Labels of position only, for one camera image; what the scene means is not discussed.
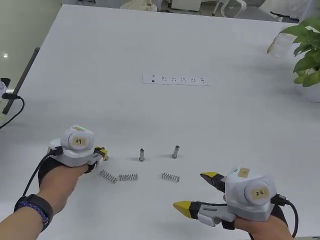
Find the forearm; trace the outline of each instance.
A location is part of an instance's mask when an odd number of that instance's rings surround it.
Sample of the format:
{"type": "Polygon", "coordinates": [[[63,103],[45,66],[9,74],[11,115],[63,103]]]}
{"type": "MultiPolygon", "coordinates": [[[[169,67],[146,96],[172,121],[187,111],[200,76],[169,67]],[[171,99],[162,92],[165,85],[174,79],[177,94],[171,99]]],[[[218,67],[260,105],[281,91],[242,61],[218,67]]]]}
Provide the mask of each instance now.
{"type": "Polygon", "coordinates": [[[294,238],[290,234],[274,231],[266,232],[265,234],[253,234],[254,240],[293,240],[294,238]]]}
{"type": "Polygon", "coordinates": [[[44,227],[40,214],[22,207],[0,222],[1,240],[35,240],[44,227]]]}

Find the metal bolt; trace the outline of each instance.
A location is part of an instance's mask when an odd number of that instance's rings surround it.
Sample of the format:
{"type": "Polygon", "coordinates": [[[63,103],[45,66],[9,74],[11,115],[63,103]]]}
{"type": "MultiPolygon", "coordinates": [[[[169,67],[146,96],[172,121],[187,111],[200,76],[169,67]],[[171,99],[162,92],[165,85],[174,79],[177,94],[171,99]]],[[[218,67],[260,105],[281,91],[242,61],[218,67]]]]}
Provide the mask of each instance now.
{"type": "Polygon", "coordinates": [[[145,150],[143,148],[140,149],[139,161],[143,162],[145,160],[145,150]]]}
{"type": "Polygon", "coordinates": [[[172,157],[173,159],[176,159],[176,158],[178,157],[179,149],[180,149],[180,147],[179,147],[178,145],[175,146],[174,151],[173,151],[173,154],[171,155],[171,157],[172,157]]]}

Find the black cable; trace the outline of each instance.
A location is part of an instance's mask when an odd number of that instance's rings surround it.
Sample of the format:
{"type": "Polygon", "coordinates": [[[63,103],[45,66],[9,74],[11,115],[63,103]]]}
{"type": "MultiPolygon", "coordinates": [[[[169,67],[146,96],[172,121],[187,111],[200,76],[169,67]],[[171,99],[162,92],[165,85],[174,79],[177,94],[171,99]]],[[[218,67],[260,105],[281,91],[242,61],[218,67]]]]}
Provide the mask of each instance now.
{"type": "Polygon", "coordinates": [[[294,230],[293,230],[293,233],[292,233],[292,237],[295,238],[296,235],[297,235],[298,226],[299,226],[298,211],[297,211],[295,205],[292,202],[287,200],[286,204],[289,205],[292,208],[293,212],[294,212],[294,230]]]}
{"type": "Polygon", "coordinates": [[[27,183],[26,187],[25,187],[25,190],[22,194],[22,197],[26,196],[27,194],[27,191],[33,181],[33,179],[35,178],[35,175],[37,174],[38,170],[40,169],[40,167],[42,166],[42,164],[45,162],[45,160],[47,160],[47,158],[49,156],[58,156],[58,155],[61,155],[63,153],[63,148],[62,146],[58,146],[56,147],[55,149],[51,149],[42,159],[41,161],[39,162],[38,166],[36,166],[34,172],[32,173],[30,179],[29,179],[29,182],[27,183]]]}
{"type": "Polygon", "coordinates": [[[49,151],[49,152],[41,159],[41,161],[39,162],[38,166],[36,166],[34,172],[32,173],[32,175],[31,175],[31,177],[30,177],[30,179],[29,179],[29,181],[28,181],[28,183],[27,183],[27,185],[26,185],[26,187],[25,187],[25,190],[24,190],[24,192],[23,192],[23,194],[22,194],[22,197],[26,196],[27,191],[28,191],[28,189],[29,189],[29,187],[30,187],[33,179],[35,178],[35,175],[37,174],[39,168],[40,168],[41,165],[45,162],[45,160],[47,160],[47,158],[48,158],[50,155],[52,155],[52,152],[53,152],[52,150],[49,151]]]}
{"type": "Polygon", "coordinates": [[[273,198],[271,198],[271,203],[282,207],[284,207],[285,205],[289,205],[292,208],[294,213],[294,229],[292,237],[295,238],[299,227],[299,215],[295,205],[287,200],[285,196],[282,196],[280,194],[276,194],[273,198]]]}
{"type": "Polygon", "coordinates": [[[12,93],[4,93],[2,95],[3,99],[7,99],[7,100],[14,100],[14,99],[20,99],[22,101],[22,107],[20,109],[20,111],[18,111],[9,121],[7,121],[5,124],[3,124],[2,126],[0,126],[0,129],[2,129],[3,127],[5,127],[7,124],[9,124],[13,119],[15,119],[16,116],[18,116],[25,108],[25,100],[18,95],[14,95],[12,93]]]}

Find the hand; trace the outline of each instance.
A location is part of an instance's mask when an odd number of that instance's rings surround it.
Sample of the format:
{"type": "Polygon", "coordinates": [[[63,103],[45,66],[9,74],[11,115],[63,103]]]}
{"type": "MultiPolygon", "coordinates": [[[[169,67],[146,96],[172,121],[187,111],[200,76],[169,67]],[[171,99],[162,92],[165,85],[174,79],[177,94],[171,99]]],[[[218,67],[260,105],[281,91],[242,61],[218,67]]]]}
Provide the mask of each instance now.
{"type": "Polygon", "coordinates": [[[292,240],[287,225],[275,216],[270,216],[268,221],[254,222],[242,218],[234,220],[236,229],[248,232],[254,240],[292,240]]]}
{"type": "Polygon", "coordinates": [[[64,209],[68,197],[74,191],[78,178],[88,170],[88,165],[79,167],[58,166],[43,178],[37,194],[45,199],[57,214],[64,209]]]}

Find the spring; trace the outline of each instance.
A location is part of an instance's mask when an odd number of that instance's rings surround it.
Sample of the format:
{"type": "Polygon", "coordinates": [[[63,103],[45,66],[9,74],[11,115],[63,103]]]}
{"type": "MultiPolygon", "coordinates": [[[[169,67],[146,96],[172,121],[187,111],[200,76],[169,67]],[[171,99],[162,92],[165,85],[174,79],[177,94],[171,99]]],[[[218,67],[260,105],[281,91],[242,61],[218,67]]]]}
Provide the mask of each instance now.
{"type": "Polygon", "coordinates": [[[137,181],[138,180],[138,174],[120,174],[119,175],[119,181],[137,181]]]}
{"type": "Polygon", "coordinates": [[[106,172],[104,169],[100,171],[100,175],[113,184],[115,184],[118,181],[118,178],[112,176],[110,173],[106,172]]]}
{"type": "Polygon", "coordinates": [[[169,174],[169,173],[162,173],[161,177],[165,180],[170,180],[170,181],[174,181],[174,182],[179,182],[180,181],[180,177],[177,175],[173,175],[173,174],[169,174]]]}

